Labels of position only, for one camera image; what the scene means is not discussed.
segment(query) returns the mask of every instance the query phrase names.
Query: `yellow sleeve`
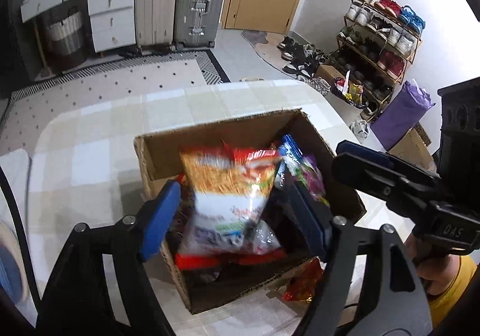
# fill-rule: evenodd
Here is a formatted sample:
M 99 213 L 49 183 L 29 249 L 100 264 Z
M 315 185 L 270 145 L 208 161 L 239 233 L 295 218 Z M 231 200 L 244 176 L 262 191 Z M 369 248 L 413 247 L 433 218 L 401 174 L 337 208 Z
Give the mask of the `yellow sleeve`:
M 443 294 L 429 301 L 431 322 L 434 328 L 460 299 L 476 270 L 477 265 L 470 256 L 460 256 L 460 267 L 457 277 Z

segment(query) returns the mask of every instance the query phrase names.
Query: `purple bag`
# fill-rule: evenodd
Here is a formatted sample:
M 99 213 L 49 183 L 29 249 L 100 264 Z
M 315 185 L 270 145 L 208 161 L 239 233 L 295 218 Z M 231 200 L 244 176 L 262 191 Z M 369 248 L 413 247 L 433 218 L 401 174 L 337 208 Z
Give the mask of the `purple bag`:
M 392 103 L 370 126 L 385 150 L 390 150 L 435 103 L 417 82 L 406 81 Z

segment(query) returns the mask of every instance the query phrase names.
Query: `white wall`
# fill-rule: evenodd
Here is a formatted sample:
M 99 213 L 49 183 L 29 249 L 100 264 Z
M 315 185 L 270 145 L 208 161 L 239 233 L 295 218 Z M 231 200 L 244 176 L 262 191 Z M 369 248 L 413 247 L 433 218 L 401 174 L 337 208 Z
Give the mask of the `white wall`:
M 434 152 L 442 123 L 437 90 L 480 75 L 476 64 L 480 24 L 465 0 L 395 1 L 412 6 L 426 21 L 423 44 L 406 79 L 414 78 L 437 103 L 420 121 L 432 140 L 429 151 Z M 292 30 L 325 51 L 334 50 L 349 6 L 350 0 L 305 0 Z

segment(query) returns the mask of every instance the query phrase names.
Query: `checkered tablecloth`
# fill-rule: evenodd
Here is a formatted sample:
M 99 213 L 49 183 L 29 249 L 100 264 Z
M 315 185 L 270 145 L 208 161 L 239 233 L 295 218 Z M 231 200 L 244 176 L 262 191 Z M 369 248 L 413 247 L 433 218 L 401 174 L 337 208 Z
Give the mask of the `checkered tablecloth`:
M 28 194 L 28 235 L 35 275 L 44 290 L 57 256 L 73 226 L 110 225 L 135 214 L 143 204 L 142 181 L 133 140 L 143 133 L 191 126 L 279 109 L 301 108 L 335 150 L 342 140 L 357 142 L 328 102 L 295 80 L 229 83 L 156 92 L 59 115 L 42 132 L 32 161 Z M 366 194 L 367 214 L 359 225 L 405 221 Z M 195 316 L 185 309 L 160 257 L 146 264 L 162 309 L 178 335 L 291 334 L 296 310 L 260 290 Z M 106 257 L 109 286 L 115 286 Z M 116 317 L 127 322 L 118 288 L 110 290 Z

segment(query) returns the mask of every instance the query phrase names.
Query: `rug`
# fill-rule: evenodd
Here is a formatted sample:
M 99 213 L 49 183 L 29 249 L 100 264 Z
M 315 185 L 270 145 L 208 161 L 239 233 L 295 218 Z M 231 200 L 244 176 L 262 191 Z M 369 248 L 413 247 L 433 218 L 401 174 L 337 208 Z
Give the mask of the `rug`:
M 126 58 L 78 69 L 12 94 L 0 127 L 0 155 L 18 148 L 31 154 L 43 129 L 64 112 L 229 82 L 210 50 Z
M 282 42 L 285 37 L 283 34 L 257 30 L 244 30 L 241 35 L 250 43 L 263 61 L 270 64 L 272 67 L 283 72 L 283 67 L 290 63 L 290 61 L 282 59 L 282 52 L 277 48 L 277 45 Z

